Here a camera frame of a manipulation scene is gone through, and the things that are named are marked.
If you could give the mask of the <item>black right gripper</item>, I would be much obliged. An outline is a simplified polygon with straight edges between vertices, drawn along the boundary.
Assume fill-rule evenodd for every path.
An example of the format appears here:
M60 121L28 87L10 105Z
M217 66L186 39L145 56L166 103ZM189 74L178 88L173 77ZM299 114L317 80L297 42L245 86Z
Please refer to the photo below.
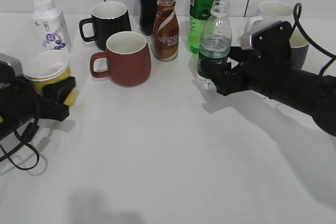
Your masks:
M302 76L291 60L292 26L282 22L267 37L265 48L242 50L233 46L228 57L239 64L204 61L201 69L212 80L216 92L228 96L253 90L271 98L301 98Z

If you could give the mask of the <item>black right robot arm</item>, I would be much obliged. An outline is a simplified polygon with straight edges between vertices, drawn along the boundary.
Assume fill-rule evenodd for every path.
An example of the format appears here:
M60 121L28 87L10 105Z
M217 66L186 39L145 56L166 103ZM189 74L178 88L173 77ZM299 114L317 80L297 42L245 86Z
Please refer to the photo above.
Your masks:
M201 63L219 94L253 90L311 116L325 132L335 135L335 77L319 76L294 67L289 22L272 22L242 35L229 57L238 62Z

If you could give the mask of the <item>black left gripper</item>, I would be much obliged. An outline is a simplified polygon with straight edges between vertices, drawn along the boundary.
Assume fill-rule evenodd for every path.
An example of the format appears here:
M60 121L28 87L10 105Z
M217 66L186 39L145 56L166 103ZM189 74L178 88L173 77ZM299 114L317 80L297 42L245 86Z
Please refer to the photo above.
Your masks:
M75 85L75 77L45 85L42 97L26 78L15 76L14 69L1 62L1 139L35 117L65 120L69 116L65 100Z

